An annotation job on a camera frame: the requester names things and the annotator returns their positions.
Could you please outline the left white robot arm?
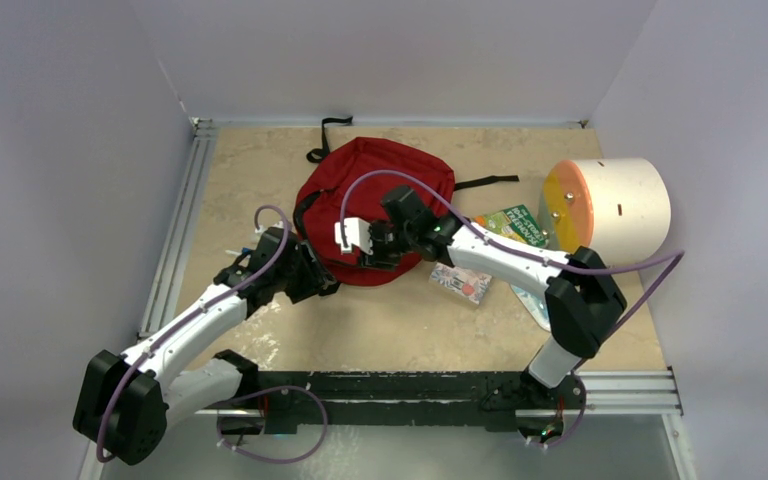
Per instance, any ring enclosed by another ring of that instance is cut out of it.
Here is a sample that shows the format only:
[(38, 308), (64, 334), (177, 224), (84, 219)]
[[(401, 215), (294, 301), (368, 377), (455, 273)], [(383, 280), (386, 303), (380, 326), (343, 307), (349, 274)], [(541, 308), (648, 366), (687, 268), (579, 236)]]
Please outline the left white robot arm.
[(205, 291), (165, 327), (119, 354), (102, 350), (86, 367), (73, 429), (93, 441), (102, 461), (145, 460), (166, 431), (213, 404), (244, 409), (263, 387), (259, 368), (231, 350), (203, 367), (189, 364), (278, 293), (298, 303), (335, 285), (308, 242), (273, 226), (219, 270)]

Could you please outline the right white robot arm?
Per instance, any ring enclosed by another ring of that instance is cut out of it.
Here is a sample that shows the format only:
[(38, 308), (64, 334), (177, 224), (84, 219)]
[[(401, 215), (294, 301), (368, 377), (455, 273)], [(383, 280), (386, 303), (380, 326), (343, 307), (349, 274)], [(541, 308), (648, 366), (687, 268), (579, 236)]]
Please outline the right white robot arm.
[(556, 399), (562, 381), (593, 358), (627, 307), (599, 255), (547, 250), (495, 234), (454, 212), (436, 215), (410, 186), (381, 200), (382, 221), (342, 214), (334, 226), (344, 253), (364, 268), (392, 269), (407, 254), (507, 282), (542, 298), (550, 336), (522, 373), (521, 392), (536, 407)]

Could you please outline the green treehouse paperback book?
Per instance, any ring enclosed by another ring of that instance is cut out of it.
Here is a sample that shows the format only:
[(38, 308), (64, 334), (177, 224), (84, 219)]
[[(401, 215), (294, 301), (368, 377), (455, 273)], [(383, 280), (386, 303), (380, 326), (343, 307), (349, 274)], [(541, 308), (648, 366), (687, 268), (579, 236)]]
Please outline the green treehouse paperback book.
[(548, 245), (548, 238), (525, 205), (516, 205), (479, 215), (474, 221), (484, 229), (538, 248)]

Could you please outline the floral cover book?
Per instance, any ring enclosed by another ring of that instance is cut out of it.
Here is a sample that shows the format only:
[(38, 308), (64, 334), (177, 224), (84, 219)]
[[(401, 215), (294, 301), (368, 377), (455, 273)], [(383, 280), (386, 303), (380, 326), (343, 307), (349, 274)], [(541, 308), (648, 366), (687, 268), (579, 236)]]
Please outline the floral cover book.
[(460, 267), (438, 263), (431, 270), (429, 282), (470, 305), (478, 306), (489, 290), (493, 277)]

